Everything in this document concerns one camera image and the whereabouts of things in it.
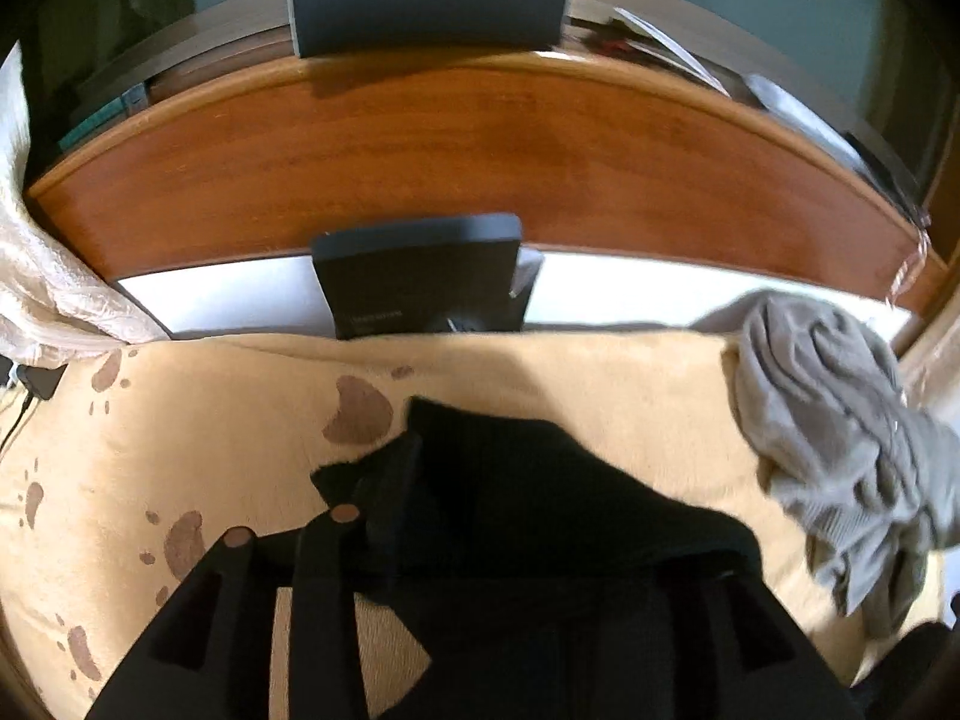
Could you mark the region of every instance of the wooden panel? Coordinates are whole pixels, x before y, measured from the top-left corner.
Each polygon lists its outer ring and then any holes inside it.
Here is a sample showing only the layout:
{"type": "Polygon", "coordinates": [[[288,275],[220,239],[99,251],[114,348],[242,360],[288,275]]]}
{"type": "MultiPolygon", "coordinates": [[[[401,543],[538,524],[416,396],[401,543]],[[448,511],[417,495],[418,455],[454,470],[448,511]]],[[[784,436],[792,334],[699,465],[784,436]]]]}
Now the wooden panel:
{"type": "MultiPolygon", "coordinates": [[[[280,59],[128,119],[29,191],[107,279],[302,252],[322,232],[514,211],[548,247],[883,298],[916,237],[762,114],[626,63],[462,50],[280,59]]],[[[943,277],[932,257],[901,304],[943,277]]]]}

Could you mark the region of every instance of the yellow blanket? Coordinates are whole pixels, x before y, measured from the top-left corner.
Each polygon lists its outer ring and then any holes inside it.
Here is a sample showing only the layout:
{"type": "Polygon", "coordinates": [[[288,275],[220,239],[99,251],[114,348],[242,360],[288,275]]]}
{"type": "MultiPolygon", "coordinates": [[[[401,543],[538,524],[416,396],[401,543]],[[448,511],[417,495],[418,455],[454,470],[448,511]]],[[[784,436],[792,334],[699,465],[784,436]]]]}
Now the yellow blanket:
{"type": "MultiPolygon", "coordinates": [[[[397,435],[404,401],[422,394],[549,419],[661,493],[738,517],[757,534],[767,583],[851,680],[861,622],[838,619],[810,579],[803,533],[762,493],[762,463],[731,413],[735,365],[727,340],[693,333],[243,336],[75,362],[0,459],[7,679],[56,720],[80,720],[206,546],[232,525],[304,525],[325,509],[310,471],[397,435]]],[[[0,435],[18,410],[0,413],[0,435]]],[[[937,615],[941,573],[933,559],[914,622],[937,615]]],[[[376,714],[426,656],[389,610],[359,602],[358,628],[376,714]]],[[[283,718],[282,666],[272,678],[271,717],[283,718]]]]}

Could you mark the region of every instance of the black fabric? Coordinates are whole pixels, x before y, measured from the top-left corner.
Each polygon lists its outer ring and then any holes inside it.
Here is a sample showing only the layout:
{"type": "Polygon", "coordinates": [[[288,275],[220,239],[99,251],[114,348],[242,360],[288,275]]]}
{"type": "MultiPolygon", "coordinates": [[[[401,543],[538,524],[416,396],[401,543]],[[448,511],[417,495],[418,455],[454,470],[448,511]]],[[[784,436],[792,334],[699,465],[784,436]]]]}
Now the black fabric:
{"type": "Polygon", "coordinates": [[[344,571],[431,658],[384,720],[856,717],[746,526],[554,424],[414,399],[404,434],[312,479],[367,515],[344,571]]]}

